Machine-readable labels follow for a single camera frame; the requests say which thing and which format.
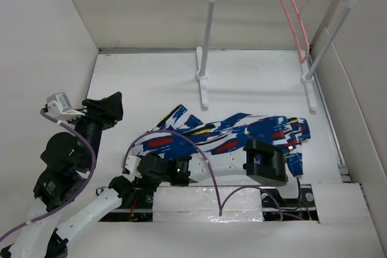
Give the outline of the blue patterned trousers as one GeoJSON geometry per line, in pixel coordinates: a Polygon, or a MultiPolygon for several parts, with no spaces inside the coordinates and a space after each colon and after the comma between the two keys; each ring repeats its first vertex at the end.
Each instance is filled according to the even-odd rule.
{"type": "Polygon", "coordinates": [[[154,152],[166,159],[199,152],[215,156],[235,152],[248,140],[259,140],[280,147],[290,173],[298,177],[304,174],[302,143],[310,138],[304,118],[239,112],[203,123],[184,105],[178,105],[151,129],[150,135],[135,140],[126,154],[143,156],[154,152]]]}

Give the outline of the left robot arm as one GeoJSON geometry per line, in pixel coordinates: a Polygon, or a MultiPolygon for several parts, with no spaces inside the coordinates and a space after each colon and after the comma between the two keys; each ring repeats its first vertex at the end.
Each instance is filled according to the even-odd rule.
{"type": "Polygon", "coordinates": [[[67,257],[79,233],[116,206],[129,207],[135,193],[127,187],[108,190],[105,205],[87,207],[64,224],[59,220],[90,182],[104,130],[123,118],[122,93],[100,100],[90,98],[74,109],[64,92],[47,98],[41,116],[64,130],[53,135],[41,154],[46,169],[33,189],[33,202],[26,222],[5,233],[19,230],[15,242],[1,250],[1,257],[67,257]]]}

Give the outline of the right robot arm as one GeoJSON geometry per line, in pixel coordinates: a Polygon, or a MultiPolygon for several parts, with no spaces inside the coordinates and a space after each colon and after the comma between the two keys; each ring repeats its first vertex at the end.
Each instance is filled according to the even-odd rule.
{"type": "Polygon", "coordinates": [[[188,154],[177,158],[167,158],[154,152],[143,157],[129,156],[125,170],[134,180],[124,176],[113,178],[98,198],[60,224],[56,233],[60,238],[73,242],[111,210],[119,206],[133,206],[139,190],[154,192],[163,182],[187,187],[206,179],[245,175],[266,187],[287,184],[285,155],[281,148],[259,140],[248,140],[243,150],[246,153],[244,162],[229,156],[215,164],[211,164],[204,153],[198,157],[188,154]]]}

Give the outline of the white metal clothes rack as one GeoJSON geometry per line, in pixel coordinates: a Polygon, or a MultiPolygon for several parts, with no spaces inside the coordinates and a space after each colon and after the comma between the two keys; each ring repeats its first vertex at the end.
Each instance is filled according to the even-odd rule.
{"type": "MultiPolygon", "coordinates": [[[[209,44],[210,44],[210,35],[213,23],[213,14],[215,8],[216,0],[209,0],[207,16],[206,16],[206,27],[204,32],[204,41],[203,45],[200,47],[196,47],[196,57],[197,57],[197,68],[198,71],[196,73],[196,80],[199,85],[200,92],[200,104],[203,110],[207,110],[209,108],[209,90],[208,90],[208,73],[207,73],[207,59],[209,53],[209,44]]],[[[332,46],[333,40],[350,14],[351,10],[356,6],[359,0],[335,0],[335,1],[346,1],[346,6],[341,12],[338,20],[336,21],[333,30],[329,34],[326,39],[322,49],[319,51],[317,57],[312,63],[308,63],[309,53],[310,53],[310,43],[308,40],[308,36],[306,33],[305,25],[302,22],[301,18],[301,9],[299,9],[294,0],[290,0],[294,12],[296,14],[297,20],[301,27],[302,35],[304,37],[304,41],[306,44],[306,49],[301,50],[300,41],[296,34],[296,30],[294,28],[294,24],[291,20],[289,12],[285,6],[284,0],[280,0],[282,8],[284,10],[285,16],[288,20],[291,32],[294,37],[294,41],[296,44],[296,48],[298,51],[299,62],[300,62],[300,70],[301,70],[301,78],[300,82],[302,83],[305,90],[305,97],[307,100],[307,106],[310,113],[315,113],[317,111],[317,100],[313,89],[313,82],[315,80],[314,73],[316,72],[318,66],[320,65],[322,59],[324,58],[326,52],[332,46]]]]}

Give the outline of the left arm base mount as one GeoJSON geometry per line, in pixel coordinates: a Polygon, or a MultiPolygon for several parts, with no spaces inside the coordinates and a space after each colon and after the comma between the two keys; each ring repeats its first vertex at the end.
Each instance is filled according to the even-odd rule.
{"type": "Polygon", "coordinates": [[[139,189],[130,205],[112,210],[100,222],[152,222],[154,192],[139,189]]]}

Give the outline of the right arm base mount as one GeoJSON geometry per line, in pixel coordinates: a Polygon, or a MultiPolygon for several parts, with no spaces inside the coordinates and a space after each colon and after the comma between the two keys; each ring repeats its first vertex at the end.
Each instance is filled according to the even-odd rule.
{"type": "MultiPolygon", "coordinates": [[[[278,189],[265,189],[276,199],[282,210],[283,221],[318,221],[316,201],[311,184],[301,184],[296,180],[296,197],[284,198],[278,189]]],[[[280,221],[281,215],[274,200],[268,193],[261,192],[262,217],[264,222],[280,221]]]]}

